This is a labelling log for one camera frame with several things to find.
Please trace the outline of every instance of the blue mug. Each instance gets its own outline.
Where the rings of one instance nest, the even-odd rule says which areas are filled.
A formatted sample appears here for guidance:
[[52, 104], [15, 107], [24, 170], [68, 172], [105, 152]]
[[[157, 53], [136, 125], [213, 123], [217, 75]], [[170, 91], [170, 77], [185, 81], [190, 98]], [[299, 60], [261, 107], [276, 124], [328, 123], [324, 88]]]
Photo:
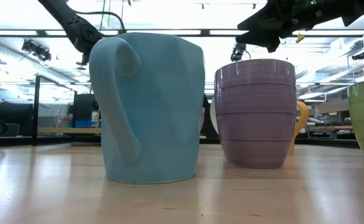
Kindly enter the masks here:
[[121, 34], [93, 46], [89, 70], [107, 178], [133, 184], [191, 178], [205, 85], [202, 49], [174, 35]]

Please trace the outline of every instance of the mug handle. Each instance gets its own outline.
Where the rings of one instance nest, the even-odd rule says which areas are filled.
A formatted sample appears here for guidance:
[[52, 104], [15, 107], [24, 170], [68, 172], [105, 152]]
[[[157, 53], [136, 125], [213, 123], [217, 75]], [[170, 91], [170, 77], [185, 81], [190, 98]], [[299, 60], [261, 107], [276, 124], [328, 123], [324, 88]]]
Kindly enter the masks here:
[[309, 110], [307, 109], [306, 104], [303, 102], [298, 101], [297, 106], [301, 110], [301, 118], [299, 119], [299, 122], [295, 125], [294, 129], [294, 135], [292, 137], [291, 146], [289, 148], [289, 154], [294, 155], [295, 154], [295, 138], [299, 134], [302, 128], [306, 125], [307, 120], [309, 119]]

